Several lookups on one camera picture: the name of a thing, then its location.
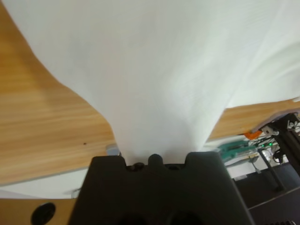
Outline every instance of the orange component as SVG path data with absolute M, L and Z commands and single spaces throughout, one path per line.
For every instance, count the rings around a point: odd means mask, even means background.
M 261 134 L 262 134 L 262 131 L 258 130 L 258 131 L 254 132 L 254 133 L 250 133 L 250 132 L 244 133 L 244 136 L 246 138 L 248 138 L 249 140 L 253 140 L 253 139 L 258 138 L 259 135 L 261 135 Z

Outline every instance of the white cloth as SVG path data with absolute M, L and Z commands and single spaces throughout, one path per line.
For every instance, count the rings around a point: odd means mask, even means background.
M 297 0 L 4 0 L 128 164 L 201 150 L 226 107 L 300 96 Z

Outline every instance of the black hole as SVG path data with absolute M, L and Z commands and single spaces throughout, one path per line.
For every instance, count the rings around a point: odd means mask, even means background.
M 132 166 L 129 166 L 128 170 L 132 172 L 137 172 L 137 171 L 141 171 L 144 167 L 145 167 L 144 163 L 135 163 Z
M 32 225 L 45 225 L 55 214 L 55 205 L 51 202 L 38 206 L 31 215 Z
M 168 169 L 169 170 L 180 170 L 179 166 L 177 166 L 177 165 L 169 165 Z
M 203 223 L 196 214 L 181 211 L 172 217 L 170 225 L 203 225 Z
M 147 225 L 146 220 L 139 215 L 126 215 L 118 225 Z

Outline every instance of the wood grain surface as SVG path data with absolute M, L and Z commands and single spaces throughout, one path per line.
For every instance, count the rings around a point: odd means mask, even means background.
M 76 199 L 50 200 L 56 207 L 53 218 L 47 225 L 67 225 Z M 49 199 L 0 199 L 1 225 L 31 225 L 31 215 Z
M 247 132 L 290 108 L 300 103 L 228 109 L 210 137 Z M 107 121 L 49 74 L 0 3 L 0 184 L 86 167 L 111 143 Z

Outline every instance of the wooden table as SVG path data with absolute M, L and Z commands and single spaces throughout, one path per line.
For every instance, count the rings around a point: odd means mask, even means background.
M 300 103 L 228 109 L 211 138 L 241 134 Z M 0 184 L 70 171 L 114 143 L 107 121 L 35 58 L 0 3 Z

